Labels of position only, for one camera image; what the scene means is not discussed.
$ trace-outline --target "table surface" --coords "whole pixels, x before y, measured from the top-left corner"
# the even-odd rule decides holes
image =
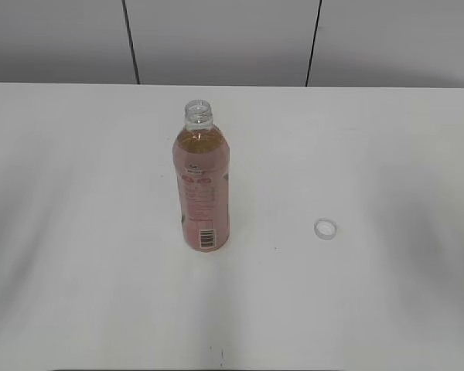
[[[210,254],[194,98],[231,148]],[[0,84],[0,371],[58,368],[464,370],[464,90]]]

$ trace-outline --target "plastic bottle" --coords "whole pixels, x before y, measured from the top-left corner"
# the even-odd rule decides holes
[[[184,239],[195,250],[222,247],[229,237],[229,145],[211,106],[192,100],[173,145]]]

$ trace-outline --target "bottle mouth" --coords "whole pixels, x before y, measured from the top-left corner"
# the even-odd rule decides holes
[[[185,122],[189,129],[207,129],[213,126],[213,113],[207,101],[191,100],[186,104],[185,112]]]

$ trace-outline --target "pink label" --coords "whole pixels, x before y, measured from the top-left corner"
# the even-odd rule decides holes
[[[206,154],[174,147],[183,232],[197,250],[214,250],[229,236],[228,145]]]

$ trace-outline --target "white wall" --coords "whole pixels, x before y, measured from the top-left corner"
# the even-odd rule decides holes
[[[143,83],[303,86],[318,0],[128,0]]]
[[[310,85],[464,87],[464,0],[325,0]]]
[[[143,83],[303,86],[319,0],[127,0]],[[121,0],[0,0],[0,81],[134,83]],[[311,86],[464,87],[464,0],[325,0]]]
[[[133,83],[120,0],[0,0],[0,81]]]

